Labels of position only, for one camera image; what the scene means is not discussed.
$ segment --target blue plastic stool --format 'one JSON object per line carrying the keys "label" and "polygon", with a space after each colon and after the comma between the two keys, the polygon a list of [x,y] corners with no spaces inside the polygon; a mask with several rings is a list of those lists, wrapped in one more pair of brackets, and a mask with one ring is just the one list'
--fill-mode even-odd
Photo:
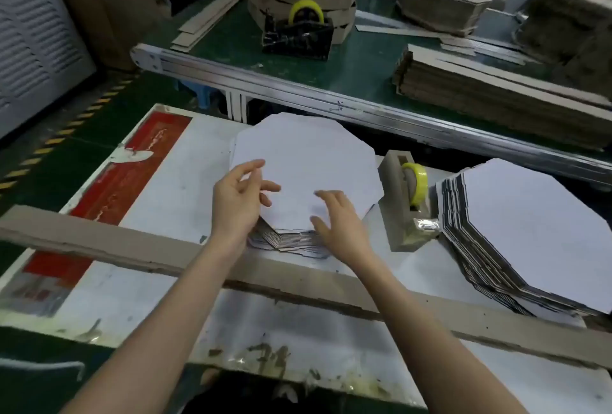
{"label": "blue plastic stool", "polygon": [[198,98],[198,108],[201,110],[210,108],[210,93],[217,91],[217,88],[196,84],[190,80],[174,79],[174,88],[176,90],[179,90],[179,82],[195,93],[195,96]]}

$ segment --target white tabletop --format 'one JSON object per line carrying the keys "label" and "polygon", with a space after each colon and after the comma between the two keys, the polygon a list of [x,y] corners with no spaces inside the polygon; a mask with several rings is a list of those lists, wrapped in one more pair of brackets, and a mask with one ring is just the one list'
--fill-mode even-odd
{"label": "white tabletop", "polygon": [[[210,233],[212,186],[228,170],[230,140],[247,125],[175,111],[193,119],[120,225],[198,243]],[[428,169],[428,174],[431,183],[448,175],[436,169]],[[430,241],[415,253],[394,253],[378,205],[365,222],[373,248],[409,290],[505,309],[466,282],[441,242]],[[353,275],[333,257],[261,254]],[[0,287],[20,262],[23,258],[0,279]],[[56,335],[61,329],[64,338],[91,341],[91,334],[83,337],[83,333],[98,322],[95,343],[117,347],[174,280],[94,262],[53,318],[1,312],[0,325]],[[463,343],[532,413],[612,411],[612,381],[602,369]],[[190,361],[424,406],[382,322],[256,294],[221,291]]]}

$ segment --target worker's hand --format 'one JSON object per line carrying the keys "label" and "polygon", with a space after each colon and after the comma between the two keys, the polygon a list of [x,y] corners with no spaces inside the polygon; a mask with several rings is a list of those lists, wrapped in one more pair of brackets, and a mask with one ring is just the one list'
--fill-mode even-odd
{"label": "worker's hand", "polygon": [[238,257],[244,250],[247,235],[259,218],[259,206],[272,206],[262,191],[279,192],[280,185],[261,180],[266,162],[255,159],[239,164],[215,184],[212,192],[212,229],[209,242],[234,248]]}
{"label": "worker's hand", "polygon": [[332,254],[351,269],[375,258],[368,232],[344,192],[318,190],[315,195],[325,201],[331,226],[317,216],[310,217],[310,222]]}

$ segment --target yellow tape roll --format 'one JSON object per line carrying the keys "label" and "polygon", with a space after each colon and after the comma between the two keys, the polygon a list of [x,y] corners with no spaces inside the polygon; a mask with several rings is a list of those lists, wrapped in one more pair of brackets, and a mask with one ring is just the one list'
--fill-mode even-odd
{"label": "yellow tape roll", "polygon": [[293,24],[295,14],[303,8],[310,8],[312,11],[316,12],[317,16],[319,17],[319,22],[323,23],[323,10],[318,3],[314,0],[300,0],[296,1],[289,11],[289,25]]}
{"label": "yellow tape roll", "polygon": [[414,176],[417,179],[416,190],[414,191],[414,194],[410,199],[410,206],[417,207],[423,201],[425,201],[425,198],[427,196],[427,171],[423,166],[421,166],[421,164],[417,163],[404,163],[402,164],[402,168],[412,169],[412,172],[414,172]]}

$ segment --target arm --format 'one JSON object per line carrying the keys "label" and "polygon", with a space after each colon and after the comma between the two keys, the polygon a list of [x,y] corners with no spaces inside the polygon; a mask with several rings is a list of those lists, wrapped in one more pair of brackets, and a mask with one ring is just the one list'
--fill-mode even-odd
{"label": "arm", "polygon": [[[202,252],[62,414],[140,414],[164,410],[231,267],[259,217],[270,206],[260,190],[264,160],[236,166],[214,189],[212,231]],[[240,181],[250,173],[249,179]]]}
{"label": "arm", "polygon": [[432,413],[526,414],[501,382],[431,316],[372,251],[345,194],[319,191],[331,227],[311,218],[325,245],[370,293]]}

